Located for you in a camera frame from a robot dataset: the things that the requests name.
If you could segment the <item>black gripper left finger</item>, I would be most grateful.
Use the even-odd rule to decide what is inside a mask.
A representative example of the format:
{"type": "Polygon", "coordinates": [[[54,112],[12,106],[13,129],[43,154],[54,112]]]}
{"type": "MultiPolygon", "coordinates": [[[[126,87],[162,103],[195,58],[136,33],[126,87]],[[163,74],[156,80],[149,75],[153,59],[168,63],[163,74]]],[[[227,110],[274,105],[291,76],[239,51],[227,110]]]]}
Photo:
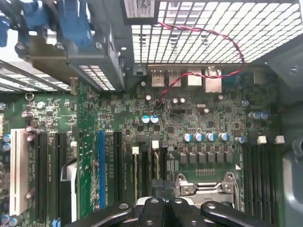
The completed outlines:
{"type": "Polygon", "coordinates": [[[136,206],[126,201],[95,211],[65,224],[66,227],[162,227],[164,224],[164,181],[153,179],[152,197],[142,197],[136,206]]]}

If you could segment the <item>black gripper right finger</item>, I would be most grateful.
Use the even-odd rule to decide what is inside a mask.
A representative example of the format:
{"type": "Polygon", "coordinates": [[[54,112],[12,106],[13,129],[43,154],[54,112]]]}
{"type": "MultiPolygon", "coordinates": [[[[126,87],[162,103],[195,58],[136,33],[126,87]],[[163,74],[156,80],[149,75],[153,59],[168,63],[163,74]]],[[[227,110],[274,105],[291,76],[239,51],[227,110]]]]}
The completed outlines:
{"type": "Polygon", "coordinates": [[[264,220],[240,211],[234,179],[220,183],[164,181],[164,226],[263,227],[264,220]]]}

